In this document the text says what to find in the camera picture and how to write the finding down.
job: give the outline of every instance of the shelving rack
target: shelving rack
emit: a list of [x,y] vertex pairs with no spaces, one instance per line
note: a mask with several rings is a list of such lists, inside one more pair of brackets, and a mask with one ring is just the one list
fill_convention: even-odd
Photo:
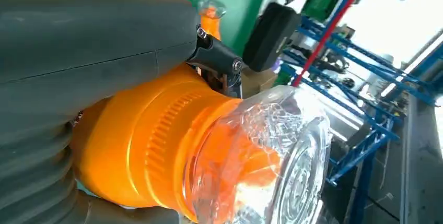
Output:
[[[298,81],[300,80],[335,103],[339,104],[350,113],[364,119],[371,125],[370,133],[358,145],[352,148],[340,160],[330,160],[330,164],[333,165],[333,168],[332,172],[327,176],[327,181],[330,184],[337,185],[338,180],[347,171],[363,162],[357,193],[350,216],[352,220],[350,223],[360,223],[363,219],[363,208],[365,205],[364,197],[362,200],[362,197],[360,196],[367,195],[367,188],[372,170],[370,164],[375,156],[375,152],[388,141],[401,141],[398,135],[392,131],[392,128],[394,124],[402,124],[403,120],[398,116],[398,114],[392,113],[392,107],[390,107],[390,105],[392,105],[392,102],[403,92],[407,92],[409,96],[414,97],[414,99],[419,99],[430,106],[435,105],[433,95],[437,90],[441,90],[442,88],[443,74],[440,74],[440,76],[438,76],[434,82],[424,82],[420,80],[418,76],[420,76],[425,70],[431,68],[432,65],[434,65],[437,61],[441,61],[443,58],[443,44],[440,44],[440,46],[436,48],[432,54],[422,61],[422,63],[416,68],[416,72],[412,71],[411,73],[407,73],[401,69],[395,68],[391,63],[387,62],[376,54],[353,44],[351,41],[341,37],[338,33],[333,33],[335,25],[349,7],[348,4],[352,3],[352,1],[353,0],[342,0],[325,27],[307,17],[303,17],[301,26],[297,28],[296,31],[317,40],[319,44],[308,59],[297,55],[289,49],[284,50],[283,54],[294,61],[289,61],[282,64],[281,68],[286,73],[289,73],[295,77],[295,82],[293,83],[294,86],[298,85]],[[337,42],[339,42],[341,46],[345,46],[344,48],[346,49],[353,49],[367,56],[371,60],[375,61],[377,65],[362,61],[353,54],[350,54],[347,50],[339,47],[336,44]],[[313,60],[316,58],[316,55],[320,52],[320,49],[323,46],[364,67],[388,83],[395,85],[395,89],[393,89],[384,98],[380,98],[377,102],[370,101],[360,96],[358,93],[342,85],[339,81],[329,77],[315,66],[312,66]],[[295,70],[290,67],[290,65],[302,67],[303,71],[301,74],[297,74]],[[308,71],[311,74],[316,74],[318,77],[321,77],[322,79],[338,87],[341,92],[345,94],[347,99],[355,104],[356,107],[348,106],[347,103],[344,103],[340,99],[336,98],[336,96],[329,94],[327,90],[323,89],[315,82],[304,78],[302,76],[304,71]],[[358,108],[358,100],[364,102],[366,108],[368,108],[368,111],[364,112],[356,109]]]

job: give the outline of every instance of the cardboard box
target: cardboard box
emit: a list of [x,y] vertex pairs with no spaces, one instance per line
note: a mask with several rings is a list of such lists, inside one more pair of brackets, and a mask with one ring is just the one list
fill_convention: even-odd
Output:
[[243,69],[241,73],[243,98],[245,99],[270,89],[276,78],[277,75],[270,69],[260,73],[256,73],[249,68]]

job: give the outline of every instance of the ribbed texture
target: ribbed texture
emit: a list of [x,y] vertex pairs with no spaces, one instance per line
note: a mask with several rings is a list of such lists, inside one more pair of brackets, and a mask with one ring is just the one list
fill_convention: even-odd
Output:
[[179,97],[173,104],[166,108],[165,112],[158,120],[146,148],[145,164],[151,180],[159,180],[163,181],[162,183],[168,184],[171,183],[164,181],[164,167],[166,167],[164,164],[165,162],[171,162],[164,158],[166,153],[165,145],[169,131],[180,111],[182,111],[190,102],[200,97],[201,95],[195,92]]
[[52,136],[0,143],[0,223],[58,223],[73,210],[70,137],[62,128]]

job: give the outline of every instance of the orange plastic container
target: orange plastic container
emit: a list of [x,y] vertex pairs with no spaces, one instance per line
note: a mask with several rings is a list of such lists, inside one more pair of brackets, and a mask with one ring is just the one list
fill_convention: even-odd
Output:
[[[210,126],[240,101],[212,91],[186,65],[104,99],[85,110],[74,129],[71,148],[77,176],[86,188],[116,204],[173,208],[197,221],[192,207],[196,153]],[[230,148],[230,136],[222,126],[214,131],[206,142],[213,146],[205,148],[208,151],[202,155],[209,156],[211,164],[221,165]],[[246,136],[243,142],[250,145]],[[266,164],[261,166],[263,150],[254,151],[255,159],[246,161],[244,154],[238,154],[237,161],[249,163],[249,172],[268,173],[263,170]],[[239,169],[239,181],[251,179],[241,174]],[[236,183],[221,184],[219,197],[234,204]]]

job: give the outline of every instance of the orange cylinder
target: orange cylinder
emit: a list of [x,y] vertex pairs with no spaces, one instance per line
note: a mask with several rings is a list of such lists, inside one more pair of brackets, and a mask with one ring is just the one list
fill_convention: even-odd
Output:
[[182,194],[186,162],[204,131],[238,103],[185,65],[100,101],[74,130],[77,176],[116,204],[173,208],[196,221]]
[[[104,99],[74,128],[76,175],[116,204],[173,208],[194,222],[198,193],[224,203],[214,218],[223,223],[242,204],[236,186],[271,183],[279,164],[274,151],[254,146],[238,127],[214,124],[240,101],[211,90],[187,65]],[[220,174],[227,160],[235,169]],[[217,180],[217,195],[195,192],[194,176],[202,171]]]

